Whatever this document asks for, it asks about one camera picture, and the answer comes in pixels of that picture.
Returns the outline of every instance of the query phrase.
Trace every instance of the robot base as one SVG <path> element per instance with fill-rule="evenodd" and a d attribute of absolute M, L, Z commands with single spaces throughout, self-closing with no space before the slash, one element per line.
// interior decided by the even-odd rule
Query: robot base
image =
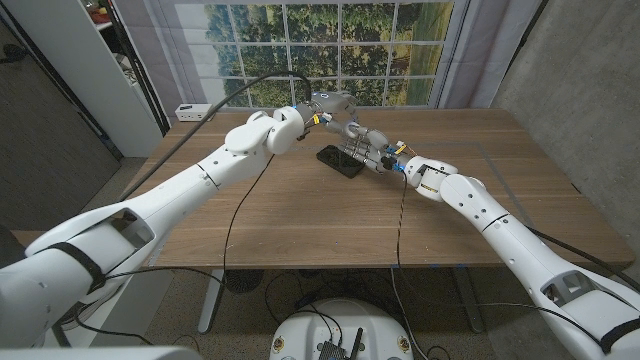
<path fill-rule="evenodd" d="M 341 348 L 343 358 L 348 359 L 358 332 L 362 328 L 357 354 L 358 360 L 412 360 L 411 342 L 404 328 L 391 316 L 379 308 L 363 301 L 334 298 L 317 301 L 316 309 L 331 316 L 342 328 Z M 311 306 L 303 310 L 313 311 Z M 333 344 L 337 345 L 340 332 L 335 323 L 325 318 L 331 327 Z M 321 352 L 325 341 L 329 341 L 329 329 L 322 318 L 313 313 L 303 312 L 291 315 L 285 320 L 275 335 L 270 349 L 270 360 L 323 359 Z"/>

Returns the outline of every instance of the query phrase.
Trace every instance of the wooden table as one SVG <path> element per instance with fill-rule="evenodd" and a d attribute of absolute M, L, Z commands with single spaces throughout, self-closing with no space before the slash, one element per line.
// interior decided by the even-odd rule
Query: wooden table
<path fill-rule="evenodd" d="M 248 114 L 219 114 L 205 124 L 138 191 L 158 185 L 210 154 Z M 420 155 L 473 176 L 523 223 L 617 265 L 631 249 L 504 110 L 360 111 L 360 123 L 405 141 Z M 192 123 L 178 123 L 137 175 L 146 172 Z M 242 205 L 227 251 L 227 267 L 389 267 L 403 181 L 367 169 L 347 179 L 315 154 L 340 138 L 320 127 L 276 156 Z M 219 192 L 179 224 L 149 260 L 154 266 L 222 267 L 231 216 L 255 178 Z M 553 247 L 561 256 L 585 260 Z M 404 266 L 496 266 L 501 261 L 482 236 L 445 203 L 407 190 L 400 258 Z"/>

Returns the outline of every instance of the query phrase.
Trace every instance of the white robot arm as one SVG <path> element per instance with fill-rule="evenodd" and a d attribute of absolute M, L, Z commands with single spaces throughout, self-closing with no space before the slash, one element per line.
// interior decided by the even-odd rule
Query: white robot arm
<path fill-rule="evenodd" d="M 578 359 L 602 359 L 640 350 L 640 294 L 576 266 L 557 254 L 502 207 L 479 180 L 442 161 L 411 156 L 388 145 L 379 131 L 347 124 L 340 146 L 376 172 L 394 170 L 422 196 L 444 201 L 482 234 L 516 275 L 533 302 L 571 319 L 541 311 L 564 346 Z"/>
<path fill-rule="evenodd" d="M 346 111 L 353 97 L 314 93 L 297 108 L 272 116 L 256 112 L 231 130 L 225 144 L 202 161 L 138 197 L 105 206 L 51 229 L 26 250 L 27 258 L 0 269 L 0 348 L 32 346 L 76 302 L 115 291 L 171 229 L 222 188 L 259 174 L 265 151 L 282 154 L 319 123 L 316 114 Z"/>
<path fill-rule="evenodd" d="M 284 153 L 308 128 L 324 123 L 342 133 L 341 148 L 378 173 L 402 172 L 421 195 L 444 201 L 465 216 L 514 272 L 534 303 L 583 327 L 542 312 L 551 329 L 579 359 L 600 359 L 638 349 L 640 295 L 557 256 L 505 210 L 484 185 L 444 162 L 389 146 L 377 130 L 360 126 L 353 98 L 314 93 L 311 102 L 253 114 L 225 144 L 180 174 L 136 198 L 72 218 L 27 249 L 28 258 L 0 269 L 0 347 L 29 347 L 76 302 L 113 291 L 138 269 L 171 229 L 220 189 L 257 175 L 265 150 Z M 342 127 L 331 114 L 346 111 Z"/>

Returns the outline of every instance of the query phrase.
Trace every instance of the gray concrete wall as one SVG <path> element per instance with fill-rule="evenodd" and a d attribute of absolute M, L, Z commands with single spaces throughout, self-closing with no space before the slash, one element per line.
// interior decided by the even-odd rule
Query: gray concrete wall
<path fill-rule="evenodd" d="M 492 104 L 515 116 L 637 258 L 639 3 L 549 1 Z M 636 261 L 627 272 L 640 279 L 639 270 Z"/>

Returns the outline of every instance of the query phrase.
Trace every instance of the black strap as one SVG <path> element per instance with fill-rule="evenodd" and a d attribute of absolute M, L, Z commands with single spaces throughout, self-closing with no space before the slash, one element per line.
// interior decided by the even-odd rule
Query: black strap
<path fill-rule="evenodd" d="M 105 282 L 105 275 L 102 273 L 100 266 L 96 264 L 87 254 L 68 242 L 59 242 L 49 246 L 47 249 L 58 249 L 65 254 L 74 258 L 80 265 L 84 266 L 89 275 L 93 278 L 93 283 L 87 294 L 93 292 L 97 288 L 101 288 Z"/>
<path fill-rule="evenodd" d="M 600 340 L 602 351 L 604 351 L 605 354 L 610 353 L 611 347 L 616 341 L 620 340 L 621 337 L 628 333 L 638 329 L 640 329 L 640 317 L 614 327 L 608 333 L 604 334 L 602 340 Z"/>

